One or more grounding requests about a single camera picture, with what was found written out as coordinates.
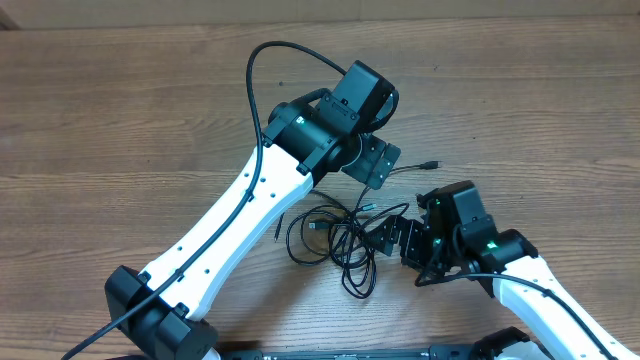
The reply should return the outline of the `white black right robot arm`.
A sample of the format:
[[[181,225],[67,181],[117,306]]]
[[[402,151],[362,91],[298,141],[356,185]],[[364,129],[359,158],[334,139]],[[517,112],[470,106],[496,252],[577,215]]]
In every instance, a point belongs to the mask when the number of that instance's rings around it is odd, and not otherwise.
[[[400,248],[417,271],[417,287],[468,279],[514,313],[527,332],[510,327],[484,337],[470,359],[633,359],[565,290],[537,248],[519,231],[499,231],[471,181],[417,197],[418,220],[385,219],[365,237],[385,255]]]

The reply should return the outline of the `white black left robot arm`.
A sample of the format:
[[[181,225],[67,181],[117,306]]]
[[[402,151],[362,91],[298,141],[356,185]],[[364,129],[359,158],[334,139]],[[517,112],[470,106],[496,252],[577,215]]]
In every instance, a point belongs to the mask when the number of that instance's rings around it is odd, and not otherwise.
[[[220,288],[268,227],[329,172],[378,189],[400,155],[374,136],[398,92],[356,61],[332,89],[278,104],[242,173],[174,246],[141,272],[121,266],[105,283],[112,318],[151,359],[215,359],[204,317]]]

